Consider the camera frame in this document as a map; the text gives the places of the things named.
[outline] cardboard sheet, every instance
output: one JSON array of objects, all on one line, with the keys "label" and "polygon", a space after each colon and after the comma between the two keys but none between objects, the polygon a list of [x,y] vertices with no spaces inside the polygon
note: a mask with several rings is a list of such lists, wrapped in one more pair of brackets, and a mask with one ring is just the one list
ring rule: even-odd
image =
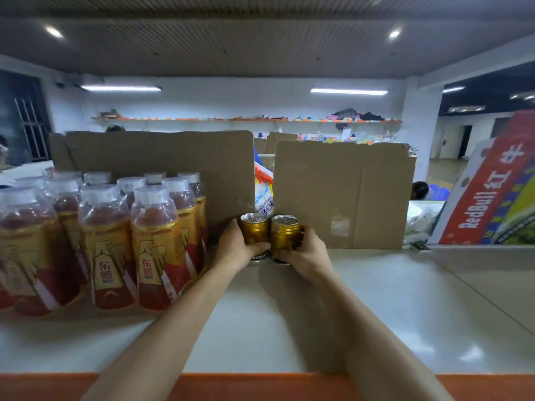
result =
[{"label": "cardboard sheet", "polygon": [[276,161],[275,214],[328,248],[401,249],[415,167],[403,145],[281,141]]},{"label": "cardboard sheet", "polygon": [[107,170],[115,179],[145,172],[201,172],[206,215],[222,230],[238,215],[254,210],[253,136],[226,132],[72,132],[50,134],[57,170]]},{"label": "cardboard sheet", "polygon": [[266,152],[266,140],[264,138],[255,138],[255,149],[257,154]]},{"label": "cardboard sheet", "polygon": [[277,144],[279,141],[297,141],[297,134],[283,134],[280,132],[270,132],[266,138],[266,153],[277,153]]}]

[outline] gold can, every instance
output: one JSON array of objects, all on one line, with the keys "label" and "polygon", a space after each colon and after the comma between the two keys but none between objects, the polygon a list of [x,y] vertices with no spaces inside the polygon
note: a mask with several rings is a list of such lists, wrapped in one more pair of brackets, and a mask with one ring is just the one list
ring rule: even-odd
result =
[{"label": "gold can", "polygon": [[[244,234],[244,241],[246,245],[252,245],[258,242],[268,242],[268,221],[267,216],[250,212],[240,217],[241,231]],[[259,261],[268,257],[269,252],[259,253],[254,256],[251,261]]]},{"label": "gold can", "polygon": [[271,218],[271,260],[282,265],[288,263],[277,259],[278,250],[295,250],[301,241],[301,224],[293,215],[275,215]]}]

